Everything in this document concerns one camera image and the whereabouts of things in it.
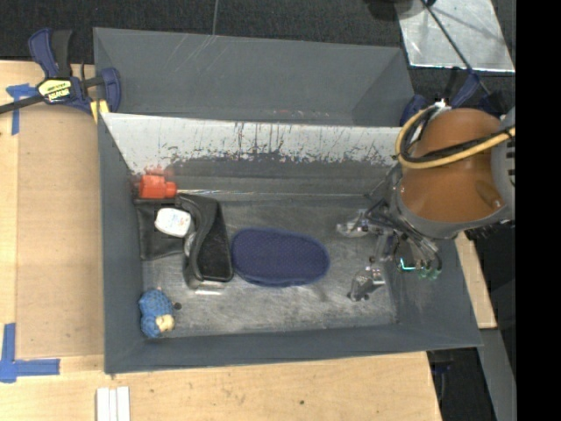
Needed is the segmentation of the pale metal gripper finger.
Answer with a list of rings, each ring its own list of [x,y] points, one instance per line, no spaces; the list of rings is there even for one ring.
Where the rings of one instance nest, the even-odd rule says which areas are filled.
[[[361,238],[372,233],[365,210],[358,210],[354,217],[337,224],[336,230],[346,238]]]
[[[366,267],[364,270],[357,272],[352,278],[348,297],[353,302],[366,300],[371,293],[385,284],[386,282],[380,267]]]

